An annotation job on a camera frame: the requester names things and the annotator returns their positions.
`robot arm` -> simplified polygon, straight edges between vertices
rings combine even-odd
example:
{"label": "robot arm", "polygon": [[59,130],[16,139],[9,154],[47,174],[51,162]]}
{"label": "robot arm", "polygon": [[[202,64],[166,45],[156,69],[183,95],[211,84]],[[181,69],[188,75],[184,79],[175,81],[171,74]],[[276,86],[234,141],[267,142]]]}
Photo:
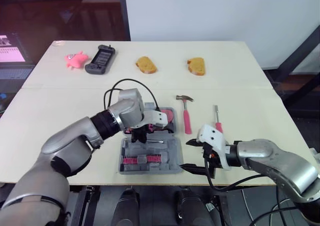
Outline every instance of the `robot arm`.
{"label": "robot arm", "polygon": [[[223,134],[209,125],[204,125],[197,139],[187,144],[203,147],[203,157],[209,161],[211,176],[214,176],[215,168],[230,170],[233,166],[242,166],[268,176],[294,202],[308,223],[320,223],[319,173],[304,158],[283,151],[265,139],[226,145]],[[194,164],[182,167],[191,173],[206,174],[204,167]]]}
{"label": "robot arm", "polygon": [[49,138],[33,167],[15,185],[0,211],[0,225],[63,225],[69,196],[67,177],[90,162],[92,152],[120,130],[148,123],[166,126],[166,114],[145,120],[137,89],[123,90],[118,102]]}

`pink toy pig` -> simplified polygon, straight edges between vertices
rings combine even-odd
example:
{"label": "pink toy pig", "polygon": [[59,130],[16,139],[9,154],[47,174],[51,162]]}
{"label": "pink toy pig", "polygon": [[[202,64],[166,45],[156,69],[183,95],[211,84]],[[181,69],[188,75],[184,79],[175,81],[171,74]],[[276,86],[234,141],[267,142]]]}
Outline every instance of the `pink toy pig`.
{"label": "pink toy pig", "polygon": [[66,61],[66,67],[74,68],[83,68],[84,63],[88,60],[88,56],[86,54],[82,54],[79,52],[77,54],[69,54],[64,57]]}

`hammer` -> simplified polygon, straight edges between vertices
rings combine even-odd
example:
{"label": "hammer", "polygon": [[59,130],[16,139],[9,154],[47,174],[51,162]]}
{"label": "hammer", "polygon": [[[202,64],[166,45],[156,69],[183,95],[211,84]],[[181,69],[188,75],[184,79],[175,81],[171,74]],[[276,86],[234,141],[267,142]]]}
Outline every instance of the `hammer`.
{"label": "hammer", "polygon": [[191,125],[190,125],[190,117],[189,117],[189,112],[187,110],[187,100],[193,102],[194,100],[191,97],[181,95],[181,96],[176,96],[175,97],[177,100],[183,100],[183,106],[184,106],[184,111],[183,111],[183,119],[184,119],[184,130],[186,134],[192,134],[191,131]]}

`pink hammer handle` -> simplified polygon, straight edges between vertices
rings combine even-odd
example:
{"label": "pink hammer handle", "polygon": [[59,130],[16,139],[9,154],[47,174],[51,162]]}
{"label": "pink hammer handle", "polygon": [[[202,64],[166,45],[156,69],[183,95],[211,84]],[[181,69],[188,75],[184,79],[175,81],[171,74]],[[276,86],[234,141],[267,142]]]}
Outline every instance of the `pink hammer handle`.
{"label": "pink hammer handle", "polygon": [[189,112],[187,110],[183,111],[183,119],[184,119],[184,130],[185,130],[185,133],[186,134],[192,134]]}
{"label": "pink hammer handle", "polygon": [[223,133],[222,124],[221,124],[220,122],[216,122],[216,123],[215,123],[215,128],[216,128],[216,130],[218,130],[219,132]]}

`toast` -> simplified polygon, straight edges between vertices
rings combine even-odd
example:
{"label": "toast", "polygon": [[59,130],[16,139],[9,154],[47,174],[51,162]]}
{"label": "toast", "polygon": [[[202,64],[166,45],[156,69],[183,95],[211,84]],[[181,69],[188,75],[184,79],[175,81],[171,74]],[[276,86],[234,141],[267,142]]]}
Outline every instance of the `toast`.
{"label": "toast", "polygon": [[140,57],[135,64],[139,67],[140,71],[146,74],[155,73],[157,71],[156,66],[149,57]]}
{"label": "toast", "polygon": [[188,60],[188,69],[192,74],[203,76],[206,73],[205,61],[201,57],[195,57]]}

